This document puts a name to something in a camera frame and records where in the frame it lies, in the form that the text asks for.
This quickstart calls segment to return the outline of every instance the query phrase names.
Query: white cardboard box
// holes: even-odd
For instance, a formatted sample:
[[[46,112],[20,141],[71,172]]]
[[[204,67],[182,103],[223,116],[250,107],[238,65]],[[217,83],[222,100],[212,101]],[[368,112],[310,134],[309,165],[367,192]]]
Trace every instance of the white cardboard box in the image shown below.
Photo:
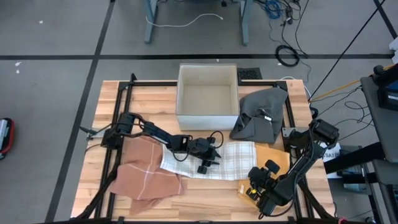
[[[181,130],[232,130],[239,116],[235,64],[181,64],[176,115]]]

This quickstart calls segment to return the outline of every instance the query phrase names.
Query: wooden table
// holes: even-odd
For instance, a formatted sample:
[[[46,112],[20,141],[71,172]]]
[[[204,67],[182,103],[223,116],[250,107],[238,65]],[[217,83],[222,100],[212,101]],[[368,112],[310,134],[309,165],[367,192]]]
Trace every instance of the wooden table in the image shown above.
[[[296,127],[308,127],[312,119],[303,82],[301,80],[287,80],[286,82],[295,125]],[[111,122],[118,85],[119,81],[103,82],[93,128],[102,128]],[[239,96],[242,97],[265,88],[270,87],[240,86]],[[154,122],[158,127],[168,131],[170,134],[180,134],[181,131],[178,128],[175,116],[176,89],[177,87],[175,86],[134,86],[129,111],[141,114],[144,119]],[[210,134],[208,131],[189,131],[184,133],[191,134],[194,138],[207,137]],[[227,131],[224,131],[223,134],[224,136],[229,136]],[[90,141],[88,147],[98,144],[100,141],[101,139]],[[271,147],[283,150],[282,138],[280,137]],[[103,170],[105,152],[106,150],[102,147],[94,147],[86,153],[71,217],[80,214],[97,192]],[[330,214],[333,214],[335,208],[321,159],[308,171],[307,180],[308,186],[317,200]],[[117,219],[119,216],[124,216],[126,220],[145,221],[257,220],[258,209],[238,198],[238,181],[189,179],[184,177],[183,184],[186,189],[185,195],[167,198],[155,208],[133,216],[129,214],[131,199],[117,195],[113,218]],[[108,197],[109,194],[104,197],[102,216],[104,216],[108,205]],[[299,192],[299,199],[302,214],[306,217],[307,210],[301,192]],[[277,207],[274,214],[283,212],[287,206]],[[295,217],[294,209],[291,209],[291,211],[281,217],[264,217],[262,221],[287,220],[288,216]]]

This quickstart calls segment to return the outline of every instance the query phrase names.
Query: dark gray towel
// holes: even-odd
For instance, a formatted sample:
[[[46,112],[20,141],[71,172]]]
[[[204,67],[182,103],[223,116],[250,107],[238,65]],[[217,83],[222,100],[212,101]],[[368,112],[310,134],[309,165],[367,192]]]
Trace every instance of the dark gray towel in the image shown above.
[[[280,88],[256,91],[241,98],[240,115],[229,137],[275,143],[282,127],[286,98],[287,92]]]

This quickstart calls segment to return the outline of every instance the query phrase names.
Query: plaid cloth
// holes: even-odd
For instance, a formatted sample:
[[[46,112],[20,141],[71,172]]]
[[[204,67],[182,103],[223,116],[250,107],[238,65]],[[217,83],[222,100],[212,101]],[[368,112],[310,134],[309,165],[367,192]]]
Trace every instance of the plaid cloth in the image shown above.
[[[257,166],[254,142],[227,142],[217,149],[217,152],[221,159],[216,158],[215,162],[220,164],[207,167],[206,174],[199,174],[197,170],[201,165],[201,159],[188,156],[183,162],[176,161],[172,152],[163,146],[163,159],[160,168],[191,178],[241,180],[247,179],[249,171]],[[186,154],[176,154],[175,156],[178,159],[183,159]]]

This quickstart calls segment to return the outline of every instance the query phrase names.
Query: concrete floor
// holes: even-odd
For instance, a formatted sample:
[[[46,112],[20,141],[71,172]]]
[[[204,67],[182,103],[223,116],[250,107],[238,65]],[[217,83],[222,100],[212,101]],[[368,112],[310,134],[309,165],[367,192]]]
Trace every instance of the concrete floor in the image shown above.
[[[383,8],[398,30],[398,2],[387,0]],[[127,80],[132,72],[140,80],[176,79],[180,63],[216,63],[215,59],[168,60],[168,56],[157,60],[159,57],[153,55],[195,58],[196,54],[240,54],[234,56],[239,58],[261,54],[265,59],[228,59],[231,57],[220,55],[220,63],[260,67],[265,79],[293,76],[306,80],[306,66],[287,68],[272,58],[278,44],[269,39],[269,19],[257,4],[251,15],[250,43],[247,47],[241,45],[238,9],[237,4],[221,7],[219,2],[160,2],[159,24],[186,24],[202,13],[217,13],[224,20],[202,17],[186,28],[155,28],[152,44],[146,45],[143,1],[116,0],[109,4],[108,0],[0,0],[0,118],[10,117],[17,123],[15,146],[0,162],[0,170],[4,170],[0,172],[1,223],[45,220],[67,148],[73,154],[55,219],[70,217],[87,144],[83,133],[73,136],[73,125],[91,126],[103,80]],[[298,39],[312,56],[303,60],[312,67],[306,80],[310,91],[315,90],[375,9],[373,0],[309,2]],[[104,21],[109,27],[102,30]],[[280,21],[271,24],[272,36],[280,39]],[[285,29],[291,44],[295,42],[296,25]],[[104,41],[99,39],[101,30]],[[388,44],[392,40],[377,13],[348,50],[350,59],[340,61],[317,95],[369,75],[375,65],[390,65],[387,56],[391,54]],[[122,55],[128,55],[127,59],[118,60]],[[101,59],[110,56],[113,60]],[[323,111],[337,99],[313,106]],[[360,91],[348,100],[366,105]],[[335,124],[361,116],[360,111],[346,108],[344,102],[322,118]],[[342,136],[363,126],[355,121],[338,125]],[[365,146],[376,141],[376,132],[369,127],[340,143]],[[347,193],[338,181],[330,184],[338,216],[353,217],[370,210],[366,195]]]

